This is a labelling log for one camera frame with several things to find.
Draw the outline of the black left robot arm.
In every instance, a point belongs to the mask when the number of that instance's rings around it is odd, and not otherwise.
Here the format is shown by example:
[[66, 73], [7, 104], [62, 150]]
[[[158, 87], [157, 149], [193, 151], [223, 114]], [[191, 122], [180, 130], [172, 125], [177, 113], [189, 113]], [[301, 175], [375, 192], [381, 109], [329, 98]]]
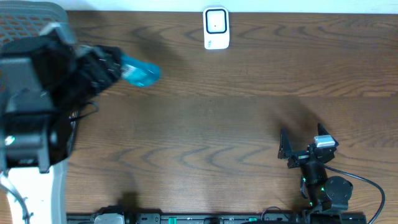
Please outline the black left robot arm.
[[66, 223], [68, 159], [80, 111], [121, 78], [122, 52], [49, 35], [1, 50], [1, 189], [14, 223]]

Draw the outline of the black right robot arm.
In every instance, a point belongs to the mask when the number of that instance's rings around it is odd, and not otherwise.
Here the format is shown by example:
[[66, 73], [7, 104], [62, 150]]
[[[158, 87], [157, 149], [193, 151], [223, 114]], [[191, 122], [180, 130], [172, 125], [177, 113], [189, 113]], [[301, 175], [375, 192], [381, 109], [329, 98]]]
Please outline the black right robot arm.
[[318, 134], [305, 150], [294, 151], [284, 129], [280, 130], [279, 159], [287, 160], [289, 169], [299, 168], [302, 172], [301, 191], [309, 199], [310, 207], [301, 216], [302, 223], [342, 223], [342, 213], [348, 209], [353, 185], [340, 176], [329, 177], [325, 164], [335, 158], [339, 146], [332, 135], [317, 124]]

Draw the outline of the teal mouthwash bottle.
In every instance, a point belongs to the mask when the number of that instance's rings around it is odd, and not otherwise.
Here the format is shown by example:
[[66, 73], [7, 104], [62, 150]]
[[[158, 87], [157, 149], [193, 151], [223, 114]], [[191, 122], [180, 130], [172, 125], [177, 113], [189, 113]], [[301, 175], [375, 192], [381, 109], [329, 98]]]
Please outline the teal mouthwash bottle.
[[141, 62], [127, 55], [121, 57], [121, 63], [122, 79], [134, 86], [148, 87], [160, 79], [161, 71], [157, 65]]

